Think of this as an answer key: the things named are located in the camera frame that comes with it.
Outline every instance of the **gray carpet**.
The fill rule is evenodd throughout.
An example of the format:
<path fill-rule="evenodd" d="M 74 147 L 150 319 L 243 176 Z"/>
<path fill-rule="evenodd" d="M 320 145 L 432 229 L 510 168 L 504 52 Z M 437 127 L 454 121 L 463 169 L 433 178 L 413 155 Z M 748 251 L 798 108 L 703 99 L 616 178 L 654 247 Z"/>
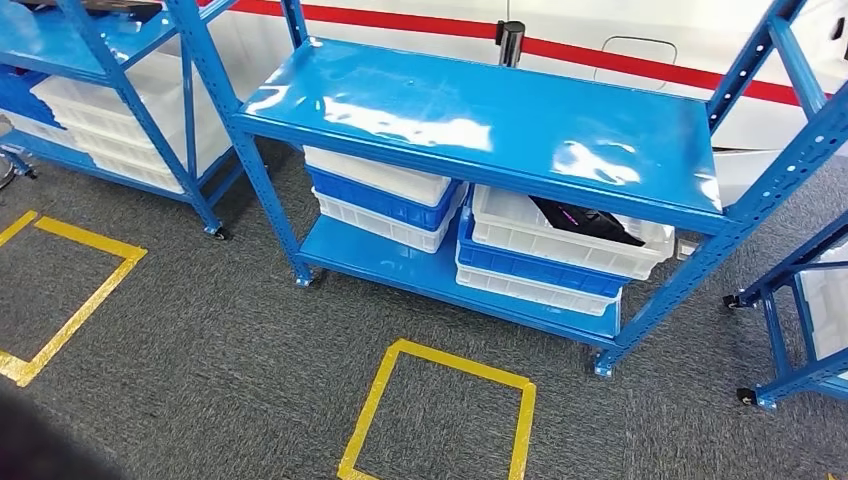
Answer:
<path fill-rule="evenodd" d="M 302 161 L 275 143 L 262 151 L 303 235 L 318 209 Z M 609 380 L 585 373 L 585 346 L 461 308 L 335 273 L 295 287 L 246 179 L 217 208 L 236 235 L 220 242 L 185 205 L 49 165 L 40 171 L 0 192 L 0 225 L 33 209 L 149 250 L 28 387 L 0 379 L 0 398 L 96 472 L 65 478 L 335 478 L 398 338 L 537 385 L 528 479 L 848 474 L 848 404 L 804 394 L 765 412 L 736 401 L 736 387 L 771 377 L 771 355 L 759 312 L 727 312 L 720 301 L 848 206 L 842 159 Z M 0 349 L 21 356 L 117 262 L 27 235 L 0 247 Z M 654 286 L 627 289 L 625 314 Z M 783 321 L 796 331 L 790 312 Z M 800 339 L 790 337 L 800 358 Z M 356 466 L 384 480 L 506 478 L 519 400 L 509 387 L 401 357 Z"/>

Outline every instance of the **white plastic crate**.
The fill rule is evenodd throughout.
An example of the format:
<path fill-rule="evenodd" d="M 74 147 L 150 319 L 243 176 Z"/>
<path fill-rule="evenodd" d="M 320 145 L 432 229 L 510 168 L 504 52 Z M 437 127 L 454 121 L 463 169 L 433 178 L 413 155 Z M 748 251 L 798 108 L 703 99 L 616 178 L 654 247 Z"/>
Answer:
<path fill-rule="evenodd" d="M 848 246 L 828 250 L 821 262 L 848 260 Z M 804 298 L 810 308 L 816 358 L 848 348 L 848 270 L 807 270 L 801 272 Z M 848 380 L 848 372 L 840 375 Z"/>
<path fill-rule="evenodd" d="M 413 202 L 435 207 L 451 179 L 341 153 L 303 147 L 306 164 Z"/>
<path fill-rule="evenodd" d="M 321 213 L 328 217 L 333 217 L 336 220 L 348 223 L 355 227 L 369 231 L 381 237 L 394 240 L 406 246 L 421 250 L 427 253 L 436 253 L 442 240 L 445 238 L 445 233 L 448 231 L 448 226 L 456 210 L 465 198 L 468 191 L 468 184 L 463 184 L 456 190 L 448 214 L 439 228 L 435 232 L 428 232 L 412 225 L 399 222 L 393 218 L 389 218 L 370 210 L 366 210 L 356 205 L 351 205 L 347 202 L 322 195 L 312 189 L 312 194 L 318 199 L 321 205 Z"/>
<path fill-rule="evenodd" d="M 674 253 L 674 228 L 620 215 L 625 230 L 645 242 L 637 247 L 558 230 L 527 195 L 476 185 L 475 242 L 638 280 Z"/>
<path fill-rule="evenodd" d="M 456 261 L 456 283 L 465 287 L 594 316 L 603 315 L 611 303 L 621 300 L 621 290 L 615 298 L 602 297 L 526 278 L 469 267 L 459 263 L 458 260 Z"/>
<path fill-rule="evenodd" d="M 195 118 L 202 120 L 200 122 L 195 121 L 195 145 L 198 145 L 198 149 L 204 142 L 209 142 L 210 137 L 229 138 L 220 117 L 215 113 L 211 103 L 199 105 L 195 110 Z M 92 131 L 67 120 L 62 124 L 71 133 L 77 145 L 79 145 L 80 150 L 103 152 L 115 158 L 125 159 L 128 162 L 144 164 L 155 168 L 167 168 L 165 167 L 165 161 L 162 160 L 162 155 L 159 154 L 159 151 L 150 142 L 139 143 L 122 139 L 110 132 Z M 175 130 L 166 139 L 177 155 L 177 158 L 180 159 L 180 162 L 186 165 L 188 153 L 186 149 L 185 128 Z"/>
<path fill-rule="evenodd" d="M 213 130 L 210 134 L 197 137 L 197 176 L 200 177 L 230 147 L 230 138 L 223 131 Z M 183 193 L 174 174 L 159 157 L 158 163 L 137 162 L 127 157 L 117 157 L 108 151 L 88 147 L 94 164 L 103 170 L 138 180 L 148 185 L 171 192 Z"/>
<path fill-rule="evenodd" d="M 28 133 L 30 135 L 41 137 L 59 145 L 64 145 L 70 148 L 77 148 L 74 138 L 67 130 L 41 123 L 38 120 L 33 120 L 23 115 L 0 109 L 0 115 L 9 119 L 9 122 L 16 130 Z"/>
<path fill-rule="evenodd" d="M 145 107 L 165 137 L 183 129 L 182 62 L 179 57 L 152 52 L 127 71 Z M 195 109 L 209 102 L 199 76 L 193 74 Z M 108 133 L 139 145 L 150 138 L 117 92 L 109 87 L 51 76 L 32 89 L 46 103 L 56 121 Z"/>

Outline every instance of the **black object in crate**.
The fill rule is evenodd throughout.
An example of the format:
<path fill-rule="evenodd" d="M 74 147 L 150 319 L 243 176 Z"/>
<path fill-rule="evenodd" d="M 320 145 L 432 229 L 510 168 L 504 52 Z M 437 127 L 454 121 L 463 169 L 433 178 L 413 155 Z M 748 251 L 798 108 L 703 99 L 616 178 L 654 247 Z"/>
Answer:
<path fill-rule="evenodd" d="M 645 242 L 627 233 L 612 214 L 530 195 L 552 227 L 641 247 Z"/>

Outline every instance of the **plastic storage bin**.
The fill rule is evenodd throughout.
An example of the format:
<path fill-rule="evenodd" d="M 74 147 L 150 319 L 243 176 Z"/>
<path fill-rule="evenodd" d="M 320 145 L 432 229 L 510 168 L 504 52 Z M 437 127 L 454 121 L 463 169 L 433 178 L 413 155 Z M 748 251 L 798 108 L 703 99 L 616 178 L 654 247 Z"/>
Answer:
<path fill-rule="evenodd" d="M 509 251 L 500 250 L 492 247 L 485 247 L 479 244 L 475 245 L 471 239 L 471 212 L 466 207 L 460 214 L 459 230 L 456 248 L 456 283 L 484 290 L 487 292 L 497 293 L 500 295 L 508 295 L 510 297 L 520 298 L 536 303 L 543 303 L 552 307 L 564 308 L 576 312 L 586 313 L 589 315 L 603 315 L 607 307 L 621 299 L 621 287 L 613 292 L 607 290 L 611 285 L 594 284 L 591 281 L 581 282 L 580 277 L 584 277 L 586 273 L 575 271 L 567 266 L 555 267 L 548 265 L 547 278 L 556 278 L 560 283 L 580 283 L 595 290 L 604 290 L 605 293 L 613 293 L 613 295 L 597 295 L 586 291 L 567 288 L 558 284 L 540 282 L 532 278 L 525 278 L 516 275 L 504 273 L 519 266 L 527 261 L 524 259 L 516 259 L 517 255 Z M 477 256 L 490 258 L 493 269 L 479 268 L 463 261 L 463 258 Z M 532 269 L 534 272 L 540 272 L 538 268 Z"/>
<path fill-rule="evenodd" d="M 8 110 L 0 109 L 0 115 L 6 117 L 16 130 L 49 140 L 53 143 L 58 143 L 59 145 L 74 149 L 79 148 L 71 133 L 63 128 L 54 127 Z"/>
<path fill-rule="evenodd" d="M 308 165 L 306 170 L 318 193 L 431 232 L 443 223 L 453 195 L 462 184 L 459 180 L 450 182 L 439 202 L 431 207 Z"/>
<path fill-rule="evenodd" d="M 0 65 L 0 109 L 58 127 L 50 107 L 30 91 L 46 78 L 41 72 Z"/>
<path fill-rule="evenodd" d="M 230 139 L 222 131 L 214 135 L 204 135 L 202 138 L 198 136 L 197 140 L 197 175 L 200 177 L 227 151 L 230 147 Z M 116 157 L 111 152 L 91 147 L 87 151 L 94 164 L 103 170 L 171 192 L 184 192 L 183 187 L 177 182 L 176 177 L 171 173 L 162 157 L 159 157 L 158 163 L 149 163 L 137 162 L 126 157 Z"/>
<path fill-rule="evenodd" d="M 198 106 L 195 110 L 195 118 L 203 119 L 202 122 L 195 122 L 196 145 L 200 146 L 204 142 L 210 141 L 210 137 L 212 136 L 228 138 L 224 125 L 221 123 L 218 115 L 216 115 L 211 104 Z M 87 130 L 86 127 L 78 126 L 69 121 L 65 121 L 64 123 L 68 127 L 68 131 L 73 135 L 74 140 L 76 140 L 77 145 L 79 145 L 80 150 L 103 152 L 115 158 L 125 159 L 131 163 L 147 164 L 156 168 L 167 168 L 162 155 L 149 141 L 140 143 L 134 140 L 122 139 L 109 132 L 93 132 Z M 177 158 L 180 159 L 180 162 L 186 165 L 188 153 L 186 149 L 185 128 L 175 130 L 165 138 L 168 140 Z M 201 161 L 200 157 L 201 155 L 198 152 L 198 161 Z"/>
<path fill-rule="evenodd" d="M 822 255 L 821 262 L 848 260 L 848 249 L 840 246 Z M 801 272 L 801 288 L 813 324 L 816 358 L 848 348 L 848 269 Z M 848 380 L 848 372 L 840 375 Z"/>
<path fill-rule="evenodd" d="M 636 247 L 557 230 L 527 195 L 485 185 L 474 189 L 472 238 L 478 243 L 638 280 L 674 253 L 673 227 L 616 215 L 645 241 Z"/>
<path fill-rule="evenodd" d="M 474 216 L 471 209 L 465 207 L 461 210 L 458 238 L 461 248 L 457 257 L 457 261 L 465 266 L 609 298 L 617 297 L 621 288 L 630 282 L 627 277 L 477 243 L 471 236 L 473 228 Z"/>
<path fill-rule="evenodd" d="M 183 130 L 182 63 L 179 57 L 152 52 L 127 71 L 130 82 L 167 138 Z M 195 109 L 210 102 L 203 83 L 194 74 Z M 138 145 L 150 138 L 115 90 L 51 76 L 32 92 L 53 110 L 63 125 L 111 135 Z"/>
<path fill-rule="evenodd" d="M 447 177 L 394 167 L 315 147 L 304 146 L 303 152 L 306 164 L 311 167 L 429 207 L 439 204 L 451 183 L 451 179 Z"/>
<path fill-rule="evenodd" d="M 381 237 L 389 238 L 417 250 L 436 253 L 442 244 L 442 240 L 445 238 L 448 226 L 456 213 L 457 207 L 459 207 L 463 198 L 465 198 L 465 193 L 468 190 L 467 185 L 463 184 L 454 192 L 449 204 L 448 214 L 445 215 L 442 224 L 435 231 L 413 227 L 385 215 L 380 215 L 365 208 L 329 197 L 316 191 L 315 188 L 312 189 L 312 194 L 318 199 L 323 215 L 359 227 Z"/>

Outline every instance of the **blue plastic crate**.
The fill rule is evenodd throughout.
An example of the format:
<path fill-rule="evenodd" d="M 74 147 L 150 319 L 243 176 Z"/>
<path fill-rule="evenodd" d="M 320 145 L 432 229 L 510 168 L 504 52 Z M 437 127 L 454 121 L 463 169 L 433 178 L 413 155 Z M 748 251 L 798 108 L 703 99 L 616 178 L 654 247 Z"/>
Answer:
<path fill-rule="evenodd" d="M 428 207 L 309 165 L 306 166 L 306 171 L 312 176 L 312 184 L 317 192 L 428 232 L 439 229 L 448 214 L 453 194 L 462 184 L 460 180 L 452 180 L 439 204 Z"/>
<path fill-rule="evenodd" d="M 545 260 L 473 241 L 471 239 L 471 233 L 474 230 L 474 215 L 471 213 L 472 195 L 473 191 L 460 212 L 458 261 L 462 265 L 609 298 L 618 296 L 621 287 L 631 280 L 627 277 Z"/>
<path fill-rule="evenodd" d="M 61 127 L 53 118 L 50 107 L 30 92 L 45 78 L 47 74 L 41 72 L 0 65 L 0 109 Z"/>

